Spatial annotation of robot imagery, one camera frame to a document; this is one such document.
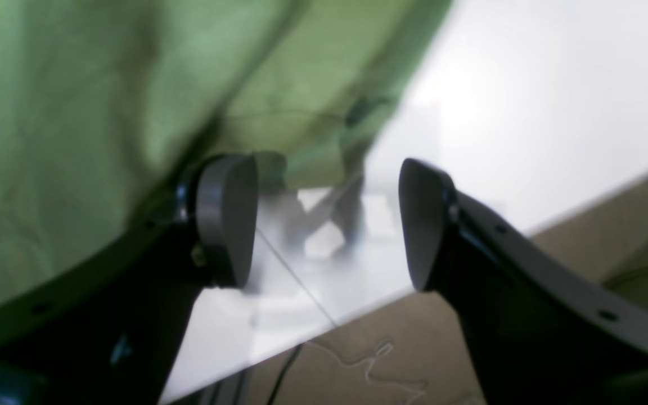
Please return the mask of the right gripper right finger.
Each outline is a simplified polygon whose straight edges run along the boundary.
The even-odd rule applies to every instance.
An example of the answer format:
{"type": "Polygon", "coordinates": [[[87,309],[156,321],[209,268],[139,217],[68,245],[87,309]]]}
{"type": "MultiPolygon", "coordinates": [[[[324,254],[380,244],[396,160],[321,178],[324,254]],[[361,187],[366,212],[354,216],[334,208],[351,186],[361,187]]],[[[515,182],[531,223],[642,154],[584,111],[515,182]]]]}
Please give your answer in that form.
{"type": "Polygon", "coordinates": [[[566,269],[447,172],[404,160],[409,276],[453,307],[489,404],[648,404],[648,281],[566,269]]]}

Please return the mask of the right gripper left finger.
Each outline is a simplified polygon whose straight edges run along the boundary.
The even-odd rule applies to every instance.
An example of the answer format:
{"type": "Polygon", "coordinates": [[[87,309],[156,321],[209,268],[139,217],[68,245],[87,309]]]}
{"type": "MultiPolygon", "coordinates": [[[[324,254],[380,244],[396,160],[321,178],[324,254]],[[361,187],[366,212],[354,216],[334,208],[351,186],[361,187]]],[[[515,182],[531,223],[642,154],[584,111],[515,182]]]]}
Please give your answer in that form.
{"type": "Polygon", "coordinates": [[[0,305],[0,404],[155,404],[206,287],[243,288],[259,171],[252,155],[189,166],[141,223],[0,305]]]}

